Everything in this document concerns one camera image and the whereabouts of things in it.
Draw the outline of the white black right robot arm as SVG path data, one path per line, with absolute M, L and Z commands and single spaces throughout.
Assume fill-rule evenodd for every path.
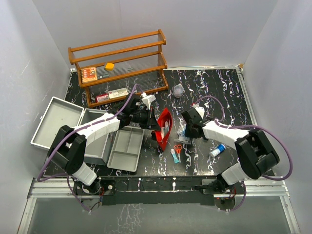
M 198 187 L 229 193 L 237 182 L 258 179 L 280 162 L 280 158 L 263 130 L 231 129 L 221 127 L 212 118 L 203 119 L 199 107 L 182 113 L 186 122 L 185 136 L 216 140 L 236 150 L 239 162 L 216 176 L 216 179 Z

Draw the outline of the red first aid pouch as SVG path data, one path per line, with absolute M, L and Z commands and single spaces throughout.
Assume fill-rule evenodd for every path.
M 156 141 L 162 151 L 165 151 L 167 141 L 170 136 L 170 131 L 172 129 L 173 119 L 172 115 L 167 108 L 163 110 L 161 115 L 157 120 L 159 126 L 161 127 L 160 131 L 155 131 Z

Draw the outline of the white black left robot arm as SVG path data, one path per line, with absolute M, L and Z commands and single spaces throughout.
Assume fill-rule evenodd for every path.
M 152 106 L 155 100 L 154 95 L 129 94 L 123 103 L 115 105 L 93 121 L 78 127 L 62 126 L 48 151 L 47 162 L 54 162 L 67 175 L 82 182 L 89 194 L 98 193 L 101 187 L 98 176 L 84 162 L 87 146 L 132 122 L 138 123 L 142 129 L 161 130 Z

